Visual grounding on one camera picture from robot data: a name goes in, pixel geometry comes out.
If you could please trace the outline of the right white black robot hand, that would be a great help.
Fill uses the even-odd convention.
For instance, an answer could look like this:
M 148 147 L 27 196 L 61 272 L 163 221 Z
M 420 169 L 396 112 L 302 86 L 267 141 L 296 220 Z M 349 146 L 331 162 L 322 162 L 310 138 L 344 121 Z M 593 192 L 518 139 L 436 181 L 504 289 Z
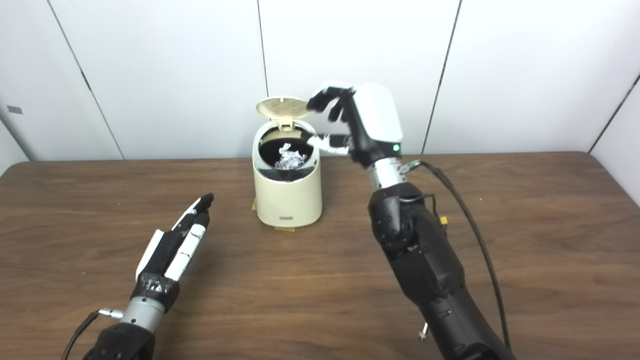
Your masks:
M 368 168 L 377 161 L 402 157 L 402 125 L 388 88 L 372 82 L 329 81 L 309 98 L 306 109 L 322 113 L 331 103 L 327 120 L 347 125 L 352 161 Z

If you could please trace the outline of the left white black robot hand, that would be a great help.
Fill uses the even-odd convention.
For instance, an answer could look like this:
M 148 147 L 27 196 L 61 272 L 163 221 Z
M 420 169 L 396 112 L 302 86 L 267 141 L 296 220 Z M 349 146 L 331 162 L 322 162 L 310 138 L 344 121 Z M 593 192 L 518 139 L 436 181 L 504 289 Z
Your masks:
M 173 307 L 181 291 L 179 281 L 210 225 L 214 198 L 212 193 L 197 198 L 170 230 L 153 233 L 135 270 L 131 299 L 154 300 L 165 313 Z

